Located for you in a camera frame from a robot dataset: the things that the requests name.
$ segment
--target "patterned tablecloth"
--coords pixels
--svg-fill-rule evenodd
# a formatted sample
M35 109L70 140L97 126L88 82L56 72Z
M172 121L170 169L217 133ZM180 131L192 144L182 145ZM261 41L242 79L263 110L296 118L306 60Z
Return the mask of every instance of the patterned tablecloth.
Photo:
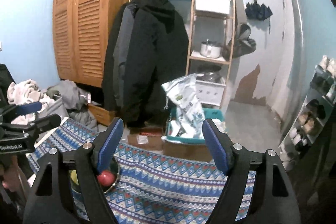
M33 171L38 171L37 160L49 149L74 150L97 134L68 119L28 156ZM205 223L226 182L214 164L158 155L124 143L115 158L121 178L106 198L120 224ZM236 220L246 216L254 178L255 172L250 172ZM81 195L73 196L78 214L87 219Z

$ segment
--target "white label on box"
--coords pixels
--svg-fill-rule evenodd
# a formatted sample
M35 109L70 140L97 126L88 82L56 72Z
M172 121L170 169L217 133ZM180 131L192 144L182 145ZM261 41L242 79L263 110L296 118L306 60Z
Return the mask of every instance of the white label on box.
M147 136L138 135L136 137L136 139L138 141L138 144L146 144L146 143L148 143L148 137Z

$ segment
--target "blue gripper pad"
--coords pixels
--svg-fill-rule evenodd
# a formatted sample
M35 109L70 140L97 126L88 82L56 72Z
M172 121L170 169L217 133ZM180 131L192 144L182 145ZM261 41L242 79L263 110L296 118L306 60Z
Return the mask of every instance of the blue gripper pad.
M218 170L227 175L234 166L234 156L230 138L218 130L211 119L206 119L202 125L205 143L209 148Z
M40 102L34 102L26 105L19 105L16 107L16 114L18 116L27 115L29 113L38 112L42 109L42 104Z
M98 174L110 169L110 163L124 132L124 123L120 118L114 118L109 127L100 132L94 139L92 154L93 166Z

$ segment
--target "brown patch on door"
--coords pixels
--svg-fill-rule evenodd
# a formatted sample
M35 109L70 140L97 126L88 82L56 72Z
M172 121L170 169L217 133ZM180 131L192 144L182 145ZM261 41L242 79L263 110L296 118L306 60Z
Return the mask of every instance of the brown patch on door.
M256 68L250 72L248 75L245 75L239 82L236 96L233 101L243 104L251 105L266 105L266 96L259 99L253 98L253 93L257 86L258 75L260 73L260 66L257 65Z

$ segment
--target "black folded umbrella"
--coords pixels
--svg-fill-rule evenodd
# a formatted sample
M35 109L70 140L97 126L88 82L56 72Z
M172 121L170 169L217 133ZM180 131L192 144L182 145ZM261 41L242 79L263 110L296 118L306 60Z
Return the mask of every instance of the black folded umbrella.
M256 19L261 21L264 21L273 15L269 7L266 7L265 4L259 5L257 0L254 0L254 3L252 4L247 3L245 12L248 19Z

